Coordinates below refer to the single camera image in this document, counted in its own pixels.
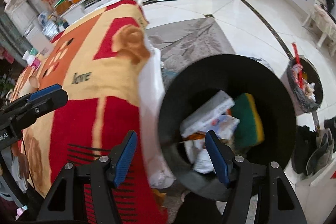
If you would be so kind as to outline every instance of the blue rubber tip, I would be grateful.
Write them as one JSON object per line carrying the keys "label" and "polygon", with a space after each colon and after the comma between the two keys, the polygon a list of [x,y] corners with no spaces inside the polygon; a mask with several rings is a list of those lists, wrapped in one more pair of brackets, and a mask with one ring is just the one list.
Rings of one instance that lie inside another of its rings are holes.
{"label": "blue rubber tip", "polygon": [[230,183],[227,164],[209,132],[205,135],[205,147],[209,153],[212,165],[218,176],[218,180],[227,186]]}
{"label": "blue rubber tip", "polygon": [[55,90],[61,90],[61,89],[62,89],[62,86],[59,85],[59,84],[51,85],[51,86],[49,86],[49,87],[47,87],[45,89],[42,89],[42,90],[39,90],[37,92],[32,93],[31,96],[29,97],[28,102],[32,101],[32,100],[35,100],[35,99],[37,99],[39,97],[42,97],[42,96],[44,96],[44,95],[46,95],[46,94],[48,94],[50,92],[53,92]]}
{"label": "blue rubber tip", "polygon": [[113,181],[115,187],[124,182],[136,148],[137,134],[133,132],[115,167],[115,178]]}

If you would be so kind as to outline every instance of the small trash can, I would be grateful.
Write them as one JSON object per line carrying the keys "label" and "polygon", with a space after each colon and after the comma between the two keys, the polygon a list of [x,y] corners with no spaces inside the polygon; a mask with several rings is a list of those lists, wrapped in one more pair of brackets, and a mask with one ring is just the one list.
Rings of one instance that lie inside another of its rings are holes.
{"label": "small trash can", "polygon": [[292,99],[296,116],[317,110],[321,106],[323,100],[322,83],[316,68],[303,55],[300,55],[299,57],[303,71],[308,75],[308,83],[315,83],[314,94],[316,101],[314,102],[306,97],[302,89],[295,83],[292,67],[296,61],[295,59],[290,60],[286,71],[281,76],[281,82],[288,90]]}
{"label": "small trash can", "polygon": [[228,190],[214,173],[200,174],[192,169],[181,148],[181,122],[219,90],[233,99],[252,94],[263,123],[265,140],[251,148],[247,159],[267,165],[276,161],[284,169],[291,157],[296,133],[296,117],[284,85],[264,65],[240,55],[215,55],[199,60],[173,80],[162,101],[159,140],[173,174],[197,195],[227,201]]}

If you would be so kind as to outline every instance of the white bottle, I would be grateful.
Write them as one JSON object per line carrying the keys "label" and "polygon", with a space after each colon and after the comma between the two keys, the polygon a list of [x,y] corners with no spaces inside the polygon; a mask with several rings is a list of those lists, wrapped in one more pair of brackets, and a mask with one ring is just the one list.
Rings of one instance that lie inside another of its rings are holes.
{"label": "white bottle", "polygon": [[26,60],[29,66],[37,70],[41,65],[41,61],[36,58],[35,55],[30,54],[28,51],[22,57],[23,60]]}

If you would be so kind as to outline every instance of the metal screw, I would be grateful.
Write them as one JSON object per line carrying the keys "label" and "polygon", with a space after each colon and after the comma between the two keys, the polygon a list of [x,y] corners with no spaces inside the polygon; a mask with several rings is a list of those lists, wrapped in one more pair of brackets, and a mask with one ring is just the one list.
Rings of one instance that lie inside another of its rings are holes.
{"label": "metal screw", "polygon": [[66,165],[64,165],[64,168],[67,170],[70,170],[74,165],[71,162],[68,162]]}
{"label": "metal screw", "polygon": [[235,156],[235,161],[237,161],[237,162],[243,162],[244,161],[244,157],[240,156],[240,155],[237,155],[237,156]]}
{"label": "metal screw", "polygon": [[108,156],[101,156],[100,158],[99,158],[99,161],[100,162],[107,162],[109,160],[109,157]]}
{"label": "metal screw", "polygon": [[279,167],[279,163],[273,161],[273,162],[271,162],[271,166],[272,166],[273,168],[278,168],[278,167]]}

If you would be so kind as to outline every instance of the black pants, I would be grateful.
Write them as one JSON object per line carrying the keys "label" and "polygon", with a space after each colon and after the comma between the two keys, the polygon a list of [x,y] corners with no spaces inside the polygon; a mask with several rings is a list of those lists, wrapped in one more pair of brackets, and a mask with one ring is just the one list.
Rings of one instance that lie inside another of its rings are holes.
{"label": "black pants", "polygon": [[220,224],[221,219],[216,201],[189,193],[185,196],[173,224]]}

